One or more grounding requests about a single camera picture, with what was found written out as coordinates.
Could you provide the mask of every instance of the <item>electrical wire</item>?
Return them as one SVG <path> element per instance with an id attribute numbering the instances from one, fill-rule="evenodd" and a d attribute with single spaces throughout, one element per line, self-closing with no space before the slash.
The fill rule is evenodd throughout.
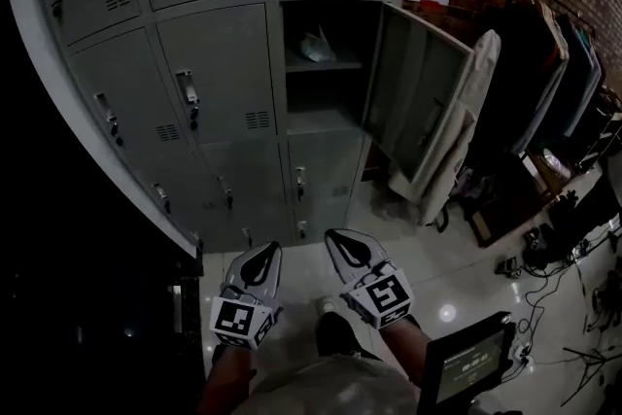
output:
<path id="1" fill-rule="evenodd" d="M 527 351 L 524 352 L 522 355 L 524 357 L 526 357 L 527 355 L 529 355 L 532 352 L 532 349 L 534 348 L 534 338 L 536 336 L 536 330 L 537 330 L 537 326 L 540 322 L 540 320 L 542 319 L 542 317 L 544 316 L 544 313 L 546 312 L 546 308 L 544 306 L 539 306 L 539 304 L 542 302 L 543 299 L 545 299 L 546 297 L 556 293 L 559 290 L 560 287 L 560 283 L 562 282 L 562 278 L 564 278 L 564 275 L 566 275 L 569 271 L 569 269 L 572 266 L 576 266 L 577 272 L 578 272 L 578 277 L 579 277 L 579 281 L 581 282 L 581 286 L 582 286 L 582 292 L 583 295 L 586 295 L 585 292 L 585 285 L 583 283 L 583 276 L 581 274 L 581 270 L 579 268 L 578 262 L 581 261 L 582 259 L 588 257 L 593 251 L 595 251 L 598 247 L 600 247 L 607 239 L 608 237 L 605 237 L 602 240 L 601 237 L 605 234 L 605 232 L 610 232 L 612 233 L 614 236 L 619 237 L 620 233 L 616 233 L 617 230 L 620 227 L 616 228 L 615 230 L 611 231 L 609 229 L 605 230 L 603 233 L 601 233 L 601 235 L 599 237 L 597 237 L 594 240 L 590 240 L 590 248 L 588 251 L 586 251 L 586 253 L 584 255 L 581 255 L 579 258 L 576 258 L 574 255 L 571 256 L 571 260 L 570 261 L 566 261 L 564 263 L 562 263 L 561 265 L 559 265 L 558 267 L 554 268 L 553 270 L 551 270 L 550 272 L 546 272 L 545 270 L 542 270 L 542 273 L 538 273 L 536 269 L 531 268 L 527 265 L 523 265 L 523 269 L 529 273 L 530 275 L 536 277 L 536 278 L 543 278 L 544 279 L 544 285 L 539 288 L 536 291 L 529 291 L 528 293 L 525 294 L 525 301 L 532 307 L 532 313 L 530 315 L 529 320 L 527 319 L 521 319 L 518 324 L 517 324 L 517 329 L 518 332 L 520 334 L 525 334 L 527 333 L 527 331 L 530 332 L 530 340 L 527 346 Z M 596 244 L 595 246 L 593 246 L 593 243 L 595 240 L 599 240 L 599 243 Z M 549 278 L 554 277 L 555 275 L 560 275 L 560 277 L 557 279 L 557 284 L 555 285 L 555 289 L 553 291 L 551 291 L 550 293 L 544 294 L 542 295 L 535 303 L 531 303 L 529 301 L 529 296 L 531 294 L 538 294 L 541 293 L 542 291 L 544 291 L 546 289 L 546 287 L 548 286 L 549 283 Z M 534 322 L 534 315 L 536 313 L 536 310 L 541 310 L 542 312 L 539 314 L 539 316 L 536 319 L 536 323 L 532 326 L 532 323 Z M 601 340 L 599 339 L 599 345 L 597 345 L 597 348 L 594 350 L 597 353 L 600 353 L 600 351 L 598 351 L 598 347 L 600 346 Z M 610 346 L 609 348 L 606 349 L 606 351 L 612 351 L 613 349 L 615 349 L 617 346 Z M 551 362 L 551 363 L 536 363 L 536 364 L 558 364 L 558 363 L 571 363 L 571 362 L 576 362 L 577 360 L 580 360 L 581 357 L 577 357 L 574 359 L 567 359 L 567 360 L 559 360 L 557 362 Z M 505 377 L 503 377 L 501 379 L 501 383 L 504 384 L 506 382 L 509 382 L 511 380 L 516 379 L 522 372 L 523 370 L 525 370 L 525 368 L 527 367 L 528 362 L 526 362 L 526 359 L 523 358 L 523 360 L 521 361 L 521 364 L 516 367 L 516 369 L 509 373 L 508 375 L 506 375 Z"/>

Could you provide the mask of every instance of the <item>equipment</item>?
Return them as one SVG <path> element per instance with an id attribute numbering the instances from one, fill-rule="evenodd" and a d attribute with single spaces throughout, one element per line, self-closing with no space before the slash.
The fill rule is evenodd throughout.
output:
<path id="1" fill-rule="evenodd" d="M 508 359 L 516 326 L 500 312 L 428 344 L 417 413 L 467 413 L 473 399 L 497 387 L 512 365 Z"/>
<path id="2" fill-rule="evenodd" d="M 344 284 L 341 297 L 367 323 L 380 329 L 410 313 L 414 297 L 406 276 L 376 239 L 330 229 L 325 242 Z"/>
<path id="3" fill-rule="evenodd" d="M 233 260 L 210 318 L 223 344 L 257 350 L 274 327 L 282 310 L 276 300 L 282 257 L 279 243 L 270 242 Z"/>

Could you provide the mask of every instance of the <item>locker lock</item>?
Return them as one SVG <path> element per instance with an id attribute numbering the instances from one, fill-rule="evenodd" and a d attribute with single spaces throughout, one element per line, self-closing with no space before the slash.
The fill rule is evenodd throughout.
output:
<path id="1" fill-rule="evenodd" d="M 190 111 L 190 130 L 195 131 L 198 128 L 196 118 L 198 117 L 198 107 L 194 106 Z"/>
<path id="2" fill-rule="evenodd" d="M 52 2 L 52 16 L 54 17 L 62 16 L 62 0 L 54 0 Z"/>
<path id="3" fill-rule="evenodd" d="M 304 166 L 298 166 L 295 169 L 295 173 L 296 173 L 295 184 L 296 184 L 296 188 L 298 192 L 298 201 L 301 201 L 302 196 L 304 195 L 304 186 L 306 185 L 306 182 L 304 181 L 305 171 L 306 171 L 306 168 Z"/>
<path id="4" fill-rule="evenodd" d="M 307 236 L 307 222 L 298 222 L 298 237 L 301 239 Z"/>
<path id="5" fill-rule="evenodd" d="M 218 181 L 221 183 L 221 187 L 226 196 L 226 207 L 231 210 L 233 209 L 233 190 L 231 190 L 231 187 L 226 183 L 225 177 L 218 177 Z"/>
<path id="6" fill-rule="evenodd" d="M 242 228 L 242 233 L 249 241 L 249 247 L 253 249 L 253 234 L 251 234 L 251 228 L 249 226 Z"/>

